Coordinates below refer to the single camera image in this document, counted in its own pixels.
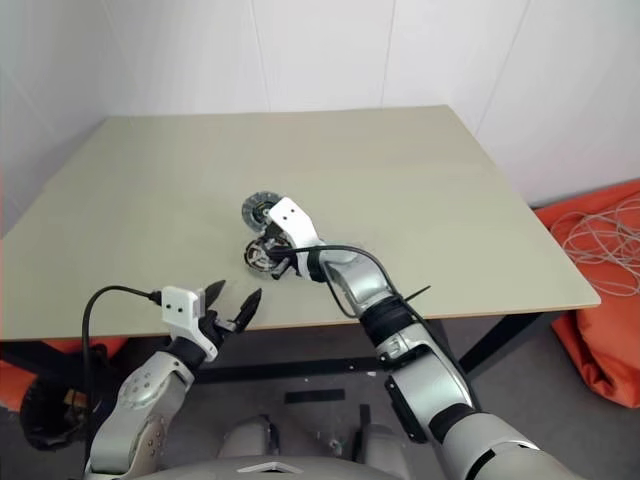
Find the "metal disc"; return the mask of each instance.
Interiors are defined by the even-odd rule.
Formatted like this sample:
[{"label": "metal disc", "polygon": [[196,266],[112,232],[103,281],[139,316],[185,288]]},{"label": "metal disc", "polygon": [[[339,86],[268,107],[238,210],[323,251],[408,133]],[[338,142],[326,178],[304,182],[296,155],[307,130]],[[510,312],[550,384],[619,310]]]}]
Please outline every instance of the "metal disc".
[{"label": "metal disc", "polygon": [[242,218],[251,230],[261,232],[267,225],[269,209],[282,200],[273,192],[258,192],[247,198],[242,204]]}]

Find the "table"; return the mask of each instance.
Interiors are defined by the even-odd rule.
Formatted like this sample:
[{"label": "table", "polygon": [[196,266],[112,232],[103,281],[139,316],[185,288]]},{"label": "table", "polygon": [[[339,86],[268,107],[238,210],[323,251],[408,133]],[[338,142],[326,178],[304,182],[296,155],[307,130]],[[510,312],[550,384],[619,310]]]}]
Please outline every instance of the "table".
[{"label": "table", "polygon": [[[250,328],[352,322],[324,286],[245,267],[255,234],[240,207],[261,190],[293,198],[322,238],[374,253],[400,291],[432,285],[413,301],[426,318],[506,315],[461,359],[467,370],[558,312],[600,302],[448,107],[115,117],[4,239],[5,354],[42,348],[8,340],[80,336],[86,301],[111,283],[225,278],[217,310],[227,317],[263,288]],[[157,307],[118,293],[96,305],[91,330],[166,334]]]}]

